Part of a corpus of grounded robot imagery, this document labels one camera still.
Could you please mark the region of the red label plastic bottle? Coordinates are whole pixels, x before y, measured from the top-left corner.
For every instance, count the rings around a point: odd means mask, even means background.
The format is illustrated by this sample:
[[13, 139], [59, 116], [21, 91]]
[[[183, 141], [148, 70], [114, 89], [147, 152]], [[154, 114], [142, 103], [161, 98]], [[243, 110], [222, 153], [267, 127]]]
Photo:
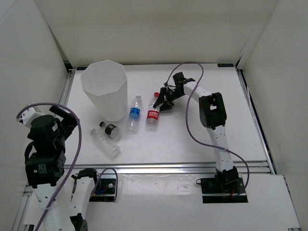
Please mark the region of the red label plastic bottle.
[[159, 105], [154, 106], [158, 97], [159, 97], [159, 93], [155, 92], [148, 106], [148, 112], [147, 112], [147, 118], [146, 118], [146, 130], [150, 132], [155, 132], [158, 126], [160, 106]]

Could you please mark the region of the blue label plastic bottle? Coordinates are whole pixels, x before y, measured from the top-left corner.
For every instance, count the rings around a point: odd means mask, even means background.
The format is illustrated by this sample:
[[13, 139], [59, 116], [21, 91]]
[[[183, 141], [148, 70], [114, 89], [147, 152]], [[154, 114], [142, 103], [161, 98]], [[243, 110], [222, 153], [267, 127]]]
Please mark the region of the blue label plastic bottle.
[[139, 130], [139, 121], [141, 117], [142, 97], [136, 95], [129, 108], [128, 119], [126, 123], [126, 132], [128, 134], [137, 134]]

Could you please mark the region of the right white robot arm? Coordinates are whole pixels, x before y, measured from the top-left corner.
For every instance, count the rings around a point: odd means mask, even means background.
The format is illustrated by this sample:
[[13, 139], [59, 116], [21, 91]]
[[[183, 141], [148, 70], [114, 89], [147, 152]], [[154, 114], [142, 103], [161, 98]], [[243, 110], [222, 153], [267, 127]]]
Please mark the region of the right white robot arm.
[[167, 83], [160, 89], [154, 107], [159, 106], [160, 111], [168, 111], [172, 109], [176, 99], [185, 95], [189, 96], [189, 100], [198, 102], [201, 124], [212, 141], [208, 147], [214, 148], [217, 189], [224, 193], [235, 190], [239, 174], [229, 152], [225, 134], [227, 114], [221, 93], [211, 93], [197, 85], [194, 79], [181, 77], [175, 81], [173, 89], [170, 89]]

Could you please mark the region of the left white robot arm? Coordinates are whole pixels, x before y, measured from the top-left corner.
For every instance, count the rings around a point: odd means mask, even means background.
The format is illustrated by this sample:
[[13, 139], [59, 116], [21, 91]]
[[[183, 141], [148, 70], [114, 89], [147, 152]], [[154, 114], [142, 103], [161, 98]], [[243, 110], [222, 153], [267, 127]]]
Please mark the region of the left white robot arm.
[[35, 230], [86, 231], [90, 193], [100, 189], [101, 181], [93, 168], [77, 175], [64, 170], [65, 141], [79, 127], [79, 121], [56, 105], [50, 111], [50, 115], [44, 115], [33, 106], [18, 117], [30, 129], [27, 137], [31, 143], [25, 150], [26, 176], [42, 211]]

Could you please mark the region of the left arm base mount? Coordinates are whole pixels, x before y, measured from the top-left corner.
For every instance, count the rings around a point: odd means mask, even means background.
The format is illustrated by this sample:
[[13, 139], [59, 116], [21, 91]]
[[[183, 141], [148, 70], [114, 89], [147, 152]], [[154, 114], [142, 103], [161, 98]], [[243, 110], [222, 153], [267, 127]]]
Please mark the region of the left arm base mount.
[[89, 199], [90, 202], [115, 202], [117, 192], [116, 175], [102, 176], [100, 182]]

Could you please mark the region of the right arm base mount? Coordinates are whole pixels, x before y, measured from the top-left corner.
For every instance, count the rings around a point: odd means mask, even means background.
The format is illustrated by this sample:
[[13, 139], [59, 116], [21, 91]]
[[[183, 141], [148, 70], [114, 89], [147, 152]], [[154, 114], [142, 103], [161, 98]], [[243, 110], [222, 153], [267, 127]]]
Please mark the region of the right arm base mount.
[[201, 187], [203, 204], [248, 203], [242, 178], [226, 189], [222, 189], [214, 178], [200, 178], [195, 183]]

